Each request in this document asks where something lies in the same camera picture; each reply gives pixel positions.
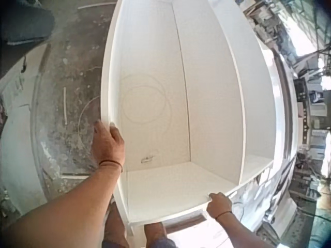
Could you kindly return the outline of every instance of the leg of person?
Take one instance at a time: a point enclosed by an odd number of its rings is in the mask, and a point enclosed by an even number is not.
[[[102,248],[129,248],[125,238],[125,227],[116,203],[110,205],[110,212],[104,226]]]
[[[176,248],[176,244],[167,238],[167,232],[161,222],[144,226],[147,239],[146,248]]]

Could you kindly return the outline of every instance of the debris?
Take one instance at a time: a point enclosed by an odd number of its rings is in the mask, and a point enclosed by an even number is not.
[[[67,100],[66,100],[67,88],[63,87],[63,112],[64,112],[64,125],[68,125],[67,120]]]
[[[110,3],[90,4],[90,5],[78,7],[77,9],[86,9],[86,8],[98,7],[98,6],[104,6],[104,5],[116,5],[116,3],[110,2]]]

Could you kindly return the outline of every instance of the white cabinet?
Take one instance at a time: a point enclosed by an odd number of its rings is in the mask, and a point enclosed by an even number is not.
[[[270,74],[233,0],[118,1],[101,118],[126,142],[114,196],[127,225],[202,208],[274,159]]]

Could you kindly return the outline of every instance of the concrete floor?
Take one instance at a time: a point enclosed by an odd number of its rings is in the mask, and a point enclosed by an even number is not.
[[[94,169],[92,126],[100,116],[100,79],[104,47],[115,5],[78,10],[96,0],[44,0],[55,28],[43,74],[36,86],[32,129],[48,199],[67,192],[79,180],[61,174],[86,174]],[[67,125],[64,120],[66,87]]]

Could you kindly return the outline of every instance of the black bracelet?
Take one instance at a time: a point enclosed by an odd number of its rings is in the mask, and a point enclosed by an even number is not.
[[[118,164],[118,165],[121,167],[121,173],[123,172],[123,166],[122,166],[120,163],[118,163],[118,162],[116,162],[116,161],[114,161],[114,160],[102,160],[102,161],[99,163],[99,167],[100,167],[101,164],[104,163],[104,162],[111,162],[111,163]]]
[[[223,214],[226,214],[226,213],[232,213],[232,211],[226,211],[226,212],[224,212],[224,213],[221,213],[220,215],[218,215],[218,216],[215,218],[215,220],[217,220],[219,217],[221,217]]]

